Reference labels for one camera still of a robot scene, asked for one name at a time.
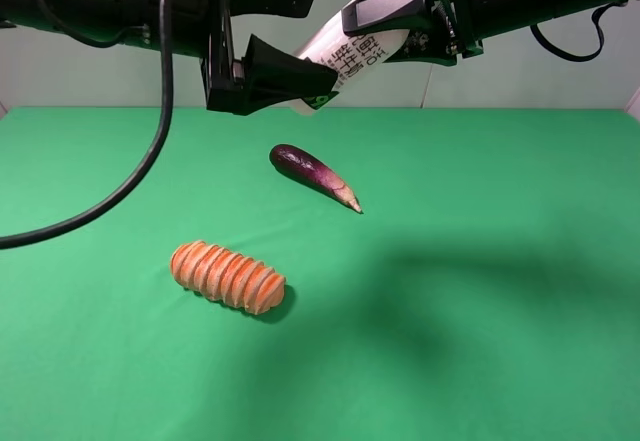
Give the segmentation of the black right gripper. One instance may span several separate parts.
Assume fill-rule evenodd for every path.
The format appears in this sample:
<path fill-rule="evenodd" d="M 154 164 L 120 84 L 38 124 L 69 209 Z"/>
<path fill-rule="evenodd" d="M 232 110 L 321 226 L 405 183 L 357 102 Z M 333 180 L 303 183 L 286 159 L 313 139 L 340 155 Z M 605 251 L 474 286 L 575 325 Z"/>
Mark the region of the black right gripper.
<path fill-rule="evenodd" d="M 425 5 L 430 26 L 425 27 Z M 472 0 L 354 0 L 341 10 L 347 36 L 411 30 L 385 64 L 456 65 L 484 53 L 472 22 Z"/>

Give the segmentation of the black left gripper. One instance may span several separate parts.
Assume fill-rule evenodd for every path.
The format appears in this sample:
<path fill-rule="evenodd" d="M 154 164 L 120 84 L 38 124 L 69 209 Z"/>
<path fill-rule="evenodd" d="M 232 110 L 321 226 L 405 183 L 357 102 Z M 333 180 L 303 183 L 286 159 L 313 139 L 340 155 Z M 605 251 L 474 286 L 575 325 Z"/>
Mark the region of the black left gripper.
<path fill-rule="evenodd" d="M 242 60 L 235 56 L 231 15 L 305 18 L 314 0 L 207 0 L 206 43 L 200 70 L 209 111 L 248 116 L 266 107 L 329 93 L 337 72 L 299 59 L 255 35 Z"/>

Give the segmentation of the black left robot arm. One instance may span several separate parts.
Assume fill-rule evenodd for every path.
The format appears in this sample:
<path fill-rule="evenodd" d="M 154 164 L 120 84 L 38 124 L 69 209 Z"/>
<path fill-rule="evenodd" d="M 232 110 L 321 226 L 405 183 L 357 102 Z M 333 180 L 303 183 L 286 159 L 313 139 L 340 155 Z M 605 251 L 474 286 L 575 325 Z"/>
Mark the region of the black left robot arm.
<path fill-rule="evenodd" d="M 1 25 L 68 33 L 101 47 L 117 44 L 158 50 L 160 0 L 1 0 Z M 249 115 L 298 98 L 324 95 L 334 70 L 282 52 L 257 36 L 246 54 L 233 51 L 231 19 L 258 14 L 308 15 L 313 0 L 173 0 L 173 49 L 200 61 L 206 107 Z"/>

